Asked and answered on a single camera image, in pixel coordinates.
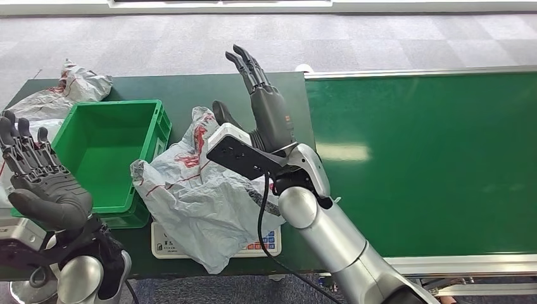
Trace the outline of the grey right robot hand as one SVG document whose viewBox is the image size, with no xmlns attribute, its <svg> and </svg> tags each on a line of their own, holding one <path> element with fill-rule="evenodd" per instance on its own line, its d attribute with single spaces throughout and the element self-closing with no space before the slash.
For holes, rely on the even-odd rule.
<svg viewBox="0 0 537 304">
<path fill-rule="evenodd" d="M 245 48 L 236 44 L 232 48 L 233 52 L 226 52 L 225 57 L 235 64 L 243 78 L 256 128 L 245 131 L 223 102 L 214 101 L 212 110 L 219 127 L 209 138 L 209 148 L 214 148 L 225 136 L 233 136 L 267 153 L 276 153 L 294 144 L 294 127 L 285 99 Z"/>
</svg>

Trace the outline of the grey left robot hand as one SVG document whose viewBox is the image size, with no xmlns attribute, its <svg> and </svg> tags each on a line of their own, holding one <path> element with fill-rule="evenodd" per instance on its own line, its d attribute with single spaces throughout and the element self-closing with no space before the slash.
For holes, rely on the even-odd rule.
<svg viewBox="0 0 537 304">
<path fill-rule="evenodd" d="M 32 136 L 30 122 L 12 111 L 1 114 L 1 154 L 12 171 L 8 200 L 24 217 L 54 230 L 82 228 L 92 214 L 92 197 L 60 161 L 39 127 Z"/>
</svg>

